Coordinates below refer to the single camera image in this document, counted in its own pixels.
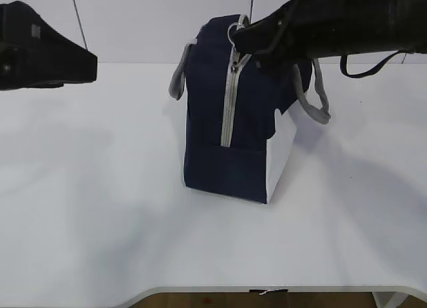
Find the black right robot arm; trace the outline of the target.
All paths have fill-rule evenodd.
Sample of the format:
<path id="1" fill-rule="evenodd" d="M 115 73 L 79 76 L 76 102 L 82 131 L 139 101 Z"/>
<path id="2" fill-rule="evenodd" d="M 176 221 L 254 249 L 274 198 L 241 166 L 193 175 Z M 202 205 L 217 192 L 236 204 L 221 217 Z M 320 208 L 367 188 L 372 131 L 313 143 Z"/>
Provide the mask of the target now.
<path id="1" fill-rule="evenodd" d="M 426 52 L 426 0 L 289 0 L 232 33 L 236 49 L 292 60 Z"/>

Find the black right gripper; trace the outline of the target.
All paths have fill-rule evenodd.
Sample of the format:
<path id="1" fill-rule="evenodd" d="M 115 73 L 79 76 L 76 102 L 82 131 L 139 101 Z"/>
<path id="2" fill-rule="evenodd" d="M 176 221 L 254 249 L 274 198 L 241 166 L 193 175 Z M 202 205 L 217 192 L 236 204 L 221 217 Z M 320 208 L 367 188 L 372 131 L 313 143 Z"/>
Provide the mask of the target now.
<path id="1" fill-rule="evenodd" d="M 243 54 L 325 58 L 391 51 L 394 0 L 289 0 L 232 33 Z"/>

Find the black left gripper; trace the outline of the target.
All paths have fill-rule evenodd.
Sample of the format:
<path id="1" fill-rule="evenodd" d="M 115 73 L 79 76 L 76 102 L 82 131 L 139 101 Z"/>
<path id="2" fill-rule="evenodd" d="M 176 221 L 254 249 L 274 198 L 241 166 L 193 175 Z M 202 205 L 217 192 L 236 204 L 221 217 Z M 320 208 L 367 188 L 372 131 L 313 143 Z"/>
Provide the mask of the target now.
<path id="1" fill-rule="evenodd" d="M 1 4 L 1 90 L 97 80 L 97 56 L 62 36 L 28 4 Z"/>

